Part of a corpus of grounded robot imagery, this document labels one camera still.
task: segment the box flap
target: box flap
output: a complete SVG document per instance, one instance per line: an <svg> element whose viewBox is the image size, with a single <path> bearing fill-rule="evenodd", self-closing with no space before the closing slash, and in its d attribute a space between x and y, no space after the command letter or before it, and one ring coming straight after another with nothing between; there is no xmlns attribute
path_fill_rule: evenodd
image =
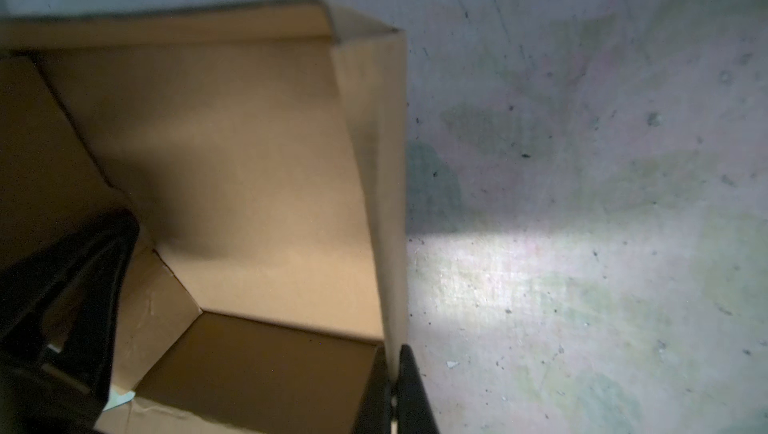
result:
<svg viewBox="0 0 768 434"><path fill-rule="evenodd" d="M259 434L140 397L103 412L95 428L104 434Z"/></svg>
<svg viewBox="0 0 768 434"><path fill-rule="evenodd" d="M107 179L204 311L380 340L330 46L135 46L40 60Z"/></svg>
<svg viewBox="0 0 768 434"><path fill-rule="evenodd" d="M137 389L269 434L349 432L376 347L203 313Z"/></svg>
<svg viewBox="0 0 768 434"><path fill-rule="evenodd" d="M200 312L152 248L137 245L120 291L112 386L133 390Z"/></svg>
<svg viewBox="0 0 768 434"><path fill-rule="evenodd" d="M166 13L0 21L0 47L43 50L333 37L321 0L272 0Z"/></svg>
<svg viewBox="0 0 768 434"><path fill-rule="evenodd" d="M123 204L26 57L0 60L0 269Z"/></svg>
<svg viewBox="0 0 768 434"><path fill-rule="evenodd" d="M406 36L353 40L332 51L342 110L360 170L390 377L408 341L406 278Z"/></svg>

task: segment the black object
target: black object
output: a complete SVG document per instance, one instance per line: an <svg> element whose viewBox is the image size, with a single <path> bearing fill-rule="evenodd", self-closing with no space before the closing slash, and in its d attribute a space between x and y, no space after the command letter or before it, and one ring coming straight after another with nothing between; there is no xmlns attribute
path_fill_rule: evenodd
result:
<svg viewBox="0 0 768 434"><path fill-rule="evenodd" d="M0 429L92 432L109 398L118 297L138 233L129 211L115 211L0 274ZM61 350L44 335L57 313L74 319Z"/></svg>
<svg viewBox="0 0 768 434"><path fill-rule="evenodd" d="M352 434L390 434L392 420L397 420L398 434L438 434L408 344L400 348L400 371L394 387L389 382L384 348L376 350Z"/></svg>

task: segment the debris speck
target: debris speck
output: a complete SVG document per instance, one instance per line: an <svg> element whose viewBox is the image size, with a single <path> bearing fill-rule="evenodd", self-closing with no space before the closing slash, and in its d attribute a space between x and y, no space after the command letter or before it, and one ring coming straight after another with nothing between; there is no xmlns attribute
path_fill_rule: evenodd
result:
<svg viewBox="0 0 768 434"><path fill-rule="evenodd" d="M735 188L736 187L736 183L734 182L734 180L729 178L728 175L722 175L720 177L720 180L723 182L723 184L728 185L731 188Z"/></svg>
<svg viewBox="0 0 768 434"><path fill-rule="evenodd" d="M734 74L731 73L729 70L720 71L720 75L717 76L717 79L719 79L720 82L722 84L725 84L726 86L730 86L734 84Z"/></svg>
<svg viewBox="0 0 768 434"><path fill-rule="evenodd" d="M648 113L648 118L645 120L648 126L651 128L658 128L661 125L661 115L657 112Z"/></svg>

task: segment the scuff mark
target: scuff mark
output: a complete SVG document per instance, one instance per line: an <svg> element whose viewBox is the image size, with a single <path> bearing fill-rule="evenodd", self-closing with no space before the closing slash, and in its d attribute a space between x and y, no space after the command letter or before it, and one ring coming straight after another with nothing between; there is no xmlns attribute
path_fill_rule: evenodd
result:
<svg viewBox="0 0 768 434"><path fill-rule="evenodd" d="M470 24L472 24L472 20L469 19L469 10L467 9L467 7L464 6L464 3L462 2L462 0L456 0L456 1L458 1L458 6L461 7L462 10L464 11L464 17L469 21Z"/></svg>
<svg viewBox="0 0 768 434"><path fill-rule="evenodd" d="M507 43L512 43L512 38L509 36L509 30L507 29L507 24L504 21L504 15L502 14L502 9L498 6L498 0L491 0L493 1L493 7L496 9L496 14L498 14L498 20L502 24L502 29L504 30L504 35L507 36Z"/></svg>
<svg viewBox="0 0 768 434"><path fill-rule="evenodd" d="M635 22L634 15L632 14L632 7L629 6L629 0L621 0L621 2L624 4L624 9L627 11L627 20L632 25L632 29L635 33L639 33L638 25ZM650 61L650 54L648 54L648 50L645 49L645 45L642 41L638 42L638 49L640 50L640 53L645 58L645 62L649 65L651 64Z"/></svg>

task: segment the stained concrete surface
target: stained concrete surface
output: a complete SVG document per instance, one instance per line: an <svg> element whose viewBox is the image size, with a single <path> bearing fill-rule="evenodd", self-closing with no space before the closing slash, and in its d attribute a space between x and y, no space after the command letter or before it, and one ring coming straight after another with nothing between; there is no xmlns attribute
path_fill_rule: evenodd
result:
<svg viewBox="0 0 768 434"><path fill-rule="evenodd" d="M443 432L768 432L768 0L334 1L408 31Z"/></svg>

